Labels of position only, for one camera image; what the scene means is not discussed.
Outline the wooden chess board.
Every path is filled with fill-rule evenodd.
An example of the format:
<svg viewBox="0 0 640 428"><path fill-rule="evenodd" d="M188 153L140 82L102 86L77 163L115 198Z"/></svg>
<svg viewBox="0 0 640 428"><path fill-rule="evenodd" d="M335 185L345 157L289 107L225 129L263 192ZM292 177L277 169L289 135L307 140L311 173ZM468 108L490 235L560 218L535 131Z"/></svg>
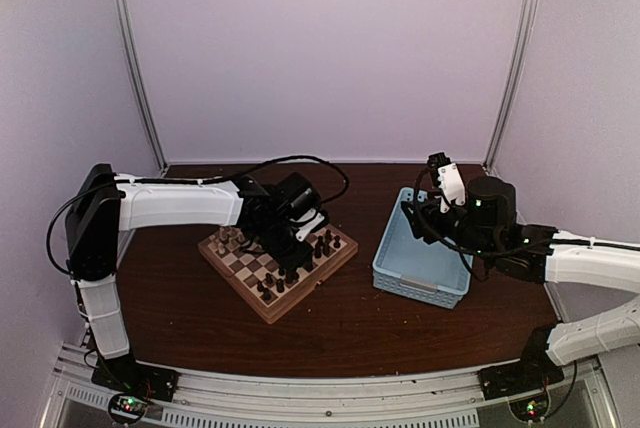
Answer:
<svg viewBox="0 0 640 428"><path fill-rule="evenodd" d="M327 229L333 234L332 240L327 241L331 246L331 254L329 256L323 254L320 259L316 259L314 257L314 249L317 239L319 236L324 237ZM333 240L336 236L341 239L341 247L339 249L333 248ZM333 273L353 258L359 248L355 240L332 225L327 225L311 233L307 237L307 242L313 248L312 260L309 264L299 268L297 270L298 279L293 284L288 284L285 272L258 244L248 244L245 241L242 248L226 256L219 257L208 248L209 237L198 244L201 255L268 324L275 323L325 282ZM271 273L274 277L274 284L271 286L265 280L267 273ZM284 280L285 289L283 293L276 291L276 281L278 279ZM265 301L263 293L258 292L256 288L258 281L263 283L265 289L271 291L272 298L269 301Z"/></svg>

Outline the light blue plastic basket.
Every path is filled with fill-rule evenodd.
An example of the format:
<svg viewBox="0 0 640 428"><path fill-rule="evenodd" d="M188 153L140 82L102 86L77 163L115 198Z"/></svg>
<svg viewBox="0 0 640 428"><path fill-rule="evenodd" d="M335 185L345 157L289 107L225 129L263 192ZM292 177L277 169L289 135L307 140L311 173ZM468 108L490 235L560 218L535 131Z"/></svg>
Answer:
<svg viewBox="0 0 640 428"><path fill-rule="evenodd" d="M468 293L473 264L441 243L428 245L413 236L401 209L413 190L399 191L381 242L372 262L373 286L388 293L453 309Z"/></svg>

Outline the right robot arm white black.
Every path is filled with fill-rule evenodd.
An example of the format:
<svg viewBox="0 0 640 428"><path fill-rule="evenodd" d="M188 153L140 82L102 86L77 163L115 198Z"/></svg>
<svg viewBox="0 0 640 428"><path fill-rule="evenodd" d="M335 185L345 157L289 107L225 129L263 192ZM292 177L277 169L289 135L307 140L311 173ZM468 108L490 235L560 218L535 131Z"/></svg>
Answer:
<svg viewBox="0 0 640 428"><path fill-rule="evenodd" d="M536 284L579 283L639 293L639 247L584 237L553 226L520 224L515 187L496 177L466 186L465 201L446 192L403 202L413 235L481 259L487 269ZM612 351L639 341L639 300L576 322L534 332L513 367L519 388L535 388L551 364Z"/></svg>

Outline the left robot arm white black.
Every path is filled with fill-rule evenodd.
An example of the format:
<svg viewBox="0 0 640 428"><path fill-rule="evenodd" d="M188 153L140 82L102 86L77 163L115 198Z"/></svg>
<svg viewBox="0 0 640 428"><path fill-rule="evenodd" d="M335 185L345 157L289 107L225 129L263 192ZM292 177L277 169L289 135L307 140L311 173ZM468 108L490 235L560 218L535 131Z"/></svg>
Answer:
<svg viewBox="0 0 640 428"><path fill-rule="evenodd" d="M307 236L326 224L321 196L298 172L261 184L249 171L215 178L143 178L95 165L80 191L51 221L62 221L67 260L55 268L79 292L106 377L123 392L144 372L131 346L116 288L119 237L124 232L187 226L232 227L257 243L291 275L310 257Z"/></svg>

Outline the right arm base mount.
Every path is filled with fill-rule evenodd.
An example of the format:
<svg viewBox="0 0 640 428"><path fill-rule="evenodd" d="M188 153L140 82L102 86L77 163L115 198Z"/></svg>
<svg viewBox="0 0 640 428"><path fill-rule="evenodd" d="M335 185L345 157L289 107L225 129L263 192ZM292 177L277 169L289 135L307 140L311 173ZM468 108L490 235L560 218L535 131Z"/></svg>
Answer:
<svg viewBox="0 0 640 428"><path fill-rule="evenodd" d="M485 400L542 390L548 384L564 380L563 369L553 363L525 361L483 368L478 375Z"/></svg>

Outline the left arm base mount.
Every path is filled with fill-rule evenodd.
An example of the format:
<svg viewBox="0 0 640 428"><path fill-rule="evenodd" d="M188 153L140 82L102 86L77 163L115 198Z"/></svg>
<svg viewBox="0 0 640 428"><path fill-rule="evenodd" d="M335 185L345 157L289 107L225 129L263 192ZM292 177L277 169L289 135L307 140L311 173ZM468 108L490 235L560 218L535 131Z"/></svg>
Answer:
<svg viewBox="0 0 640 428"><path fill-rule="evenodd" d="M91 382L138 398L171 402L179 374L169 368L139 363L132 356L99 359Z"/></svg>

